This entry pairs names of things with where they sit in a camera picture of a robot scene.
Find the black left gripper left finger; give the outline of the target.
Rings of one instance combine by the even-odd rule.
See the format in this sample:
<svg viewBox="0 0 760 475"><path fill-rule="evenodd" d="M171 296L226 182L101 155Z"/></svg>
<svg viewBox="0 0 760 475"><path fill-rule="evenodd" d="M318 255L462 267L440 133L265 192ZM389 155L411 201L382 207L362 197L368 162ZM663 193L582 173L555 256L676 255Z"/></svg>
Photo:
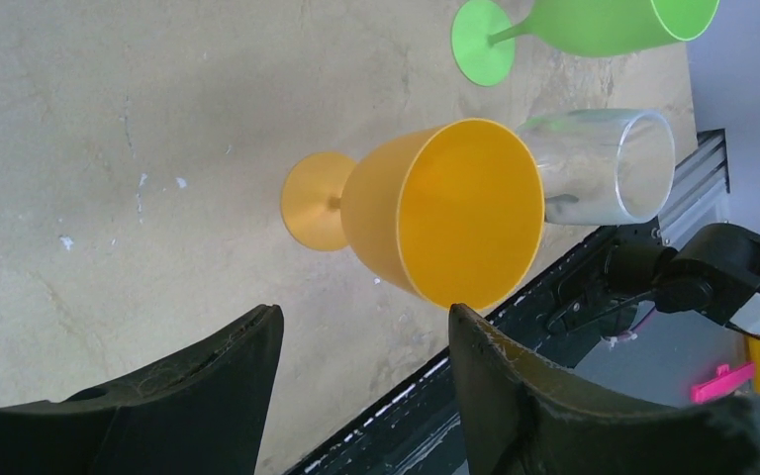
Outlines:
<svg viewBox="0 0 760 475"><path fill-rule="evenodd" d="M259 305L61 402L0 409L0 474L250 474L284 333Z"/></svg>

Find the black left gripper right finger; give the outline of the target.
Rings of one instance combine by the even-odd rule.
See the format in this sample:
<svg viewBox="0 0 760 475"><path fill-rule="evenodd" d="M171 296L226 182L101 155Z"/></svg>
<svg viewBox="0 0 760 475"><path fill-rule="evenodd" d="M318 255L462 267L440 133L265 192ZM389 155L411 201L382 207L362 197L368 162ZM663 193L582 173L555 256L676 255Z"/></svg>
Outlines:
<svg viewBox="0 0 760 475"><path fill-rule="evenodd" d="M473 474L760 474L760 395L674 408L539 356L464 304L449 359Z"/></svg>

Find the orange plastic wine glass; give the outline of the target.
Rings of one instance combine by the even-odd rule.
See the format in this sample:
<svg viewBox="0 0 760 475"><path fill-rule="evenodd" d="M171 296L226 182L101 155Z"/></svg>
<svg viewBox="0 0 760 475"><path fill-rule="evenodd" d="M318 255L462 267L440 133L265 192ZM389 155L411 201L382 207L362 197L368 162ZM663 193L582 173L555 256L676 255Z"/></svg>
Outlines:
<svg viewBox="0 0 760 475"><path fill-rule="evenodd" d="M310 154L289 171L280 212L307 248L349 248L403 291L482 310L530 270L544 193L529 147L502 124L470 118L399 136L358 160Z"/></svg>

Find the clear wine glass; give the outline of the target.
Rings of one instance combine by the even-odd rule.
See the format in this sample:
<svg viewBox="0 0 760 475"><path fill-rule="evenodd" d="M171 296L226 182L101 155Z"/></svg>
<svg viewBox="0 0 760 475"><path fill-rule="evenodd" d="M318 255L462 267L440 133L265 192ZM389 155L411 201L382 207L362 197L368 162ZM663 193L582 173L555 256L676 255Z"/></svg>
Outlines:
<svg viewBox="0 0 760 475"><path fill-rule="evenodd" d="M547 114L527 120L517 135L540 172L548 223L644 224L657 217L670 195L675 140L656 111Z"/></svg>

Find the green plastic wine glass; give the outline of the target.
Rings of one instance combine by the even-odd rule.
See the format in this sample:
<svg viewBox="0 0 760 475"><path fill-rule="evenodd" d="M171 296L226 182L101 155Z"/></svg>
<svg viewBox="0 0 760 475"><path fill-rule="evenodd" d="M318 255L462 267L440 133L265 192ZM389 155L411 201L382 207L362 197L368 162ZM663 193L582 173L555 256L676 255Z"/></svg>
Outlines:
<svg viewBox="0 0 760 475"><path fill-rule="evenodd" d="M629 54L690 42L710 26L718 0L543 0L514 24L494 1L467 1L456 12L450 47L461 73L494 86L511 72L516 38L535 36L583 57Z"/></svg>

